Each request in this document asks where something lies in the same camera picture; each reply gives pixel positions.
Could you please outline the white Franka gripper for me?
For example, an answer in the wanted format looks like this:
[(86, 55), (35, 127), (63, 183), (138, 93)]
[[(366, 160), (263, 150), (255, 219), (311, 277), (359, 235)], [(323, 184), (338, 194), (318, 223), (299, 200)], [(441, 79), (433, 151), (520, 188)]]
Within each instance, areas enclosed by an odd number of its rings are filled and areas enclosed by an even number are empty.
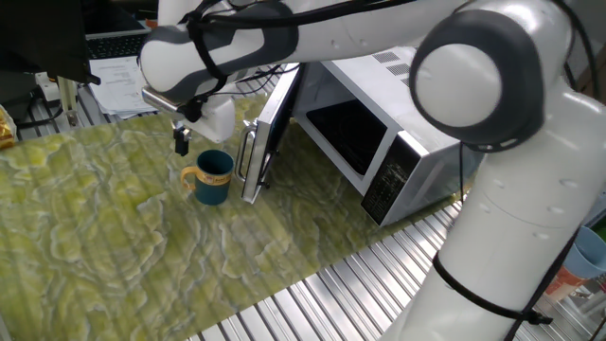
[(230, 97), (210, 97), (202, 104), (195, 114), (201, 116), (190, 121), (183, 120), (184, 127), (179, 122), (172, 123), (173, 139), (175, 141), (174, 151), (185, 156), (188, 154), (190, 130), (214, 143), (224, 142), (235, 129), (235, 103)]

